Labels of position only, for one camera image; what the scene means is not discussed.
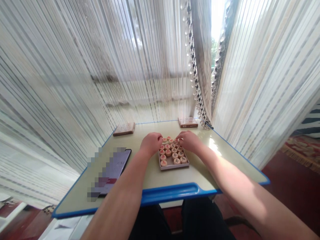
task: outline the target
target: desk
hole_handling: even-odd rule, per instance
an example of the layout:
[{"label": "desk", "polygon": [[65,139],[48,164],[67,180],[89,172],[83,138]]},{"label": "desk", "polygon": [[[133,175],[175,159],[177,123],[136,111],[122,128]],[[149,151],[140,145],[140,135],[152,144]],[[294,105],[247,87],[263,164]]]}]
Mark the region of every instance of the desk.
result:
[{"label": "desk", "polygon": [[[164,137],[175,138],[181,130],[178,121],[167,121],[136,124],[134,134],[131,135],[118,137],[111,135],[103,146],[102,152],[95,158],[95,162],[83,171],[54,210],[52,216],[55,218],[73,217],[94,213],[97,210],[103,198],[91,202],[90,198],[87,198],[87,192],[93,186],[98,173],[102,172],[102,168],[106,166],[106,162],[109,162],[109,157],[114,152],[114,148],[126,147],[132,149],[129,164],[139,150],[142,139],[149,132],[160,132]],[[237,166],[254,181],[261,185],[270,183],[263,173],[215,131],[204,130],[200,125],[198,128],[189,128],[188,130],[194,132],[211,149],[220,152],[222,157]],[[195,154],[189,151],[185,152],[190,166],[166,171],[161,171],[159,168],[158,154],[151,157],[143,182],[142,206],[221,193],[202,161]]]}]

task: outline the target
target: red patterned rug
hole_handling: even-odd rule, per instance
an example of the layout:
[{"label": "red patterned rug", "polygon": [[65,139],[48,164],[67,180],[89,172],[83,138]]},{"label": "red patterned rug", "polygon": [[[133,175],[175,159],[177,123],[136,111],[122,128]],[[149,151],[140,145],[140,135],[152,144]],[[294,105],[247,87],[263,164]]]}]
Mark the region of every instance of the red patterned rug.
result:
[{"label": "red patterned rug", "polygon": [[320,140],[305,135],[289,137],[281,151],[320,174]]}]

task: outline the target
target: phone screen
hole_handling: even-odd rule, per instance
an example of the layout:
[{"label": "phone screen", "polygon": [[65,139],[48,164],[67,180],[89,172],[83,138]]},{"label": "phone screen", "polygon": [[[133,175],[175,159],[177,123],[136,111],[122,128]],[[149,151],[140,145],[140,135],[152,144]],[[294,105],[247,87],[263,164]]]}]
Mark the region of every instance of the phone screen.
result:
[{"label": "phone screen", "polygon": [[113,158],[110,159],[109,165],[106,166],[106,170],[99,177],[99,182],[96,183],[98,187],[94,188],[95,193],[100,193],[99,196],[107,195],[117,179],[123,172],[128,159],[131,154],[131,149],[126,149],[124,152],[113,153]]}]

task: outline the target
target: sunlight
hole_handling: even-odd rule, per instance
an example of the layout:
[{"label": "sunlight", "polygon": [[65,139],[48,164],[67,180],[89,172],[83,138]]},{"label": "sunlight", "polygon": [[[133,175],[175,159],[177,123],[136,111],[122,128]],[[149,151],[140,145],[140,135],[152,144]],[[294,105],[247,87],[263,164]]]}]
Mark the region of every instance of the sunlight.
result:
[{"label": "sunlight", "polygon": [[224,15],[224,0],[211,1],[211,37],[216,41],[220,38]]},{"label": "sunlight", "polygon": [[222,156],[222,154],[218,151],[218,146],[214,143],[212,138],[209,140],[209,148],[211,148],[217,155]]}]

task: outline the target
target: hand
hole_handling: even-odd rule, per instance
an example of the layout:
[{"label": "hand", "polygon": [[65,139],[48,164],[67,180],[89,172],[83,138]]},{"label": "hand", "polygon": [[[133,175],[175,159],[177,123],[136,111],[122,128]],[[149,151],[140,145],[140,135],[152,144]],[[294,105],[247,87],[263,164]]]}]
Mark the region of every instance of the hand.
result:
[{"label": "hand", "polygon": [[162,135],[161,133],[149,133],[141,142],[140,150],[148,154],[149,157],[152,157],[155,154],[162,144]]},{"label": "hand", "polygon": [[181,147],[195,154],[197,154],[203,146],[203,143],[198,136],[189,130],[180,132],[176,139],[179,139]]}]

